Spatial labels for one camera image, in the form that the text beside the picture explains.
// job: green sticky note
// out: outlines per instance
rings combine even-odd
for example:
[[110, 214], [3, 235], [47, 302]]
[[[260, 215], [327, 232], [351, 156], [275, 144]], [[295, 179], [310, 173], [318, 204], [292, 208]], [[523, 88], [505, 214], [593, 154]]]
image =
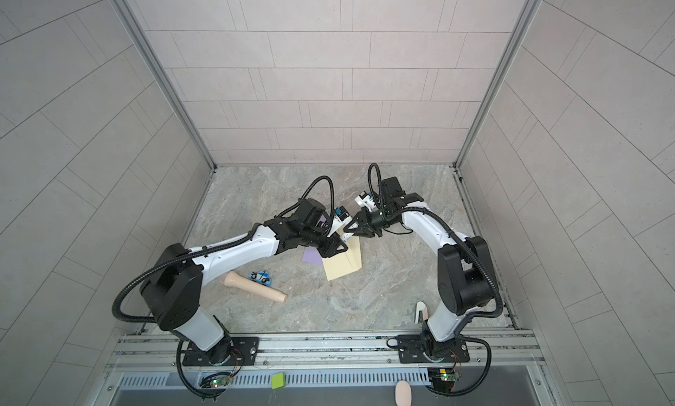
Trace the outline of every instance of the green sticky note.
[[283, 387], [283, 372], [272, 376], [272, 389]]

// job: pink computer mouse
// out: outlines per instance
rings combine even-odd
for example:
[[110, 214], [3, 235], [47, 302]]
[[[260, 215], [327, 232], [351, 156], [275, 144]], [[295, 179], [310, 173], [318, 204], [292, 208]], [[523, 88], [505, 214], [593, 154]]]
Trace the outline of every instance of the pink computer mouse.
[[410, 406], [412, 404], [412, 391], [406, 381], [396, 383], [396, 406]]

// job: gray stone surface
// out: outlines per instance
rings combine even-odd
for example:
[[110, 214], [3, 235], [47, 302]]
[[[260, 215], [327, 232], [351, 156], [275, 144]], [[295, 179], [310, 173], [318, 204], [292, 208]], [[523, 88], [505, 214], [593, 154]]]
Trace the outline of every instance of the gray stone surface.
[[[221, 167], [208, 190], [188, 246], [228, 239], [251, 229], [292, 205], [317, 176], [335, 186], [335, 206], [350, 213], [354, 198], [367, 190], [365, 165], [290, 167]], [[473, 234], [457, 186], [447, 165], [382, 165], [382, 177], [397, 176], [407, 192], [420, 194], [454, 229]], [[329, 206], [326, 182], [310, 197]], [[402, 230], [399, 225], [394, 231]], [[286, 251], [236, 269], [243, 276], [267, 269], [272, 287], [288, 295], [284, 304], [224, 287], [213, 281], [202, 290], [201, 305], [231, 332], [390, 330], [417, 327], [418, 300], [433, 313], [440, 298], [436, 288], [436, 255], [414, 234], [384, 233], [361, 239], [362, 268], [331, 282], [322, 266], [302, 262], [304, 248]], [[504, 326], [505, 319], [472, 323]]]

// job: black mounting plate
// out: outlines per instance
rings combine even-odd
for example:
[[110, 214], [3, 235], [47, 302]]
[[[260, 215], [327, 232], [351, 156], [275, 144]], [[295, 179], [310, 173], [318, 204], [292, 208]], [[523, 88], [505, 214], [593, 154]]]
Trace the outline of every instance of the black mounting plate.
[[[396, 336], [400, 340], [410, 340], [411, 342], [418, 341], [420, 336], [418, 334], [401, 334]], [[457, 355], [457, 358], [460, 362], [468, 362], [468, 350], [463, 350], [462, 346], [466, 346], [464, 342], [454, 341], [455, 346], [451, 347], [450, 350]], [[401, 363], [434, 363], [426, 358], [424, 353], [421, 350], [414, 348], [414, 343], [409, 343], [404, 350], [398, 350], [398, 359]], [[445, 356], [443, 362], [454, 362], [455, 357], [452, 354]]]
[[[234, 349], [240, 351], [244, 356], [244, 365], [248, 366], [255, 363], [255, 357], [258, 354], [258, 343], [260, 343], [258, 337], [232, 337], [232, 343]], [[236, 360], [237, 358], [235, 355], [230, 355], [230, 357], [219, 366], [239, 365]], [[208, 358], [204, 352], [197, 349], [193, 342], [190, 342], [185, 352], [185, 356], [183, 356], [183, 366], [211, 366], [211, 364], [208, 363]]]

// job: metal corner post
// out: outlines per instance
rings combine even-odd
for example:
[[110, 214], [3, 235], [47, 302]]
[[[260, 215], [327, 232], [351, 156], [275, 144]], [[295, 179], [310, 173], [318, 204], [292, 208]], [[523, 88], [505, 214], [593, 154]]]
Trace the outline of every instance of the metal corner post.
[[506, 44], [506, 48], [502, 53], [502, 58], [500, 59], [499, 64], [497, 64], [495, 74], [492, 76], [490, 85], [487, 87], [487, 91], [485, 92], [485, 95], [481, 100], [481, 105], [478, 108], [476, 117], [474, 118], [473, 123], [471, 124], [471, 127], [468, 130], [467, 139], [464, 141], [464, 144], [460, 149], [457, 161], [455, 161], [454, 165], [457, 170], [459, 170], [462, 167], [462, 165], [464, 165], [464, 162], [467, 160], [469, 148], [471, 148], [471, 145], [473, 144], [473, 141], [476, 139], [476, 135], [478, 134], [478, 130], [481, 128], [481, 125], [485, 121], [487, 112], [490, 110], [490, 107], [494, 102], [494, 99], [497, 95], [497, 91], [502, 85], [502, 82], [506, 77], [506, 73], [511, 67], [511, 63], [513, 63], [513, 60], [516, 56], [516, 53], [518, 52], [520, 44], [522, 43], [522, 40], [525, 38], [527, 29], [530, 26], [530, 23], [532, 23], [532, 20], [534, 19], [536, 11], [538, 10], [540, 4], [541, 0], [525, 0], [525, 4], [522, 6], [522, 10], [520, 11], [520, 15], [518, 16], [516, 25], [514, 26], [513, 32], [511, 33], [511, 37], [509, 38]]
[[131, 13], [131, 9], [129, 8], [126, 0], [109, 1], [113, 6], [117, 17], [120, 19], [120, 22], [122, 22], [124, 29], [127, 31], [129, 37], [134, 42], [134, 45], [139, 50], [141, 58], [143, 58], [145, 64], [147, 64], [148, 68], [150, 69], [150, 72], [155, 77], [155, 81], [157, 82], [157, 85], [159, 85], [159, 89], [166, 97], [169, 105], [175, 112], [176, 117], [183, 124], [186, 131], [188, 131], [190, 138], [195, 144], [197, 144], [197, 147], [202, 153], [202, 156], [204, 157], [204, 160], [206, 160], [208, 166], [212, 171], [215, 170], [216, 164], [213, 160], [213, 157], [211, 157], [211, 154], [208, 152], [206, 145], [204, 145], [204, 142], [199, 137], [197, 128], [194, 126], [194, 123], [192, 123], [192, 120], [190, 119], [188, 112], [185, 110], [183, 103], [178, 97], [176, 90], [173, 88], [171, 81], [164, 72], [164, 68], [161, 66], [161, 64], [159, 64], [159, 60], [155, 55], [155, 52], [145, 37], [145, 33], [140, 28], [139, 23], [136, 21], [134, 14]]

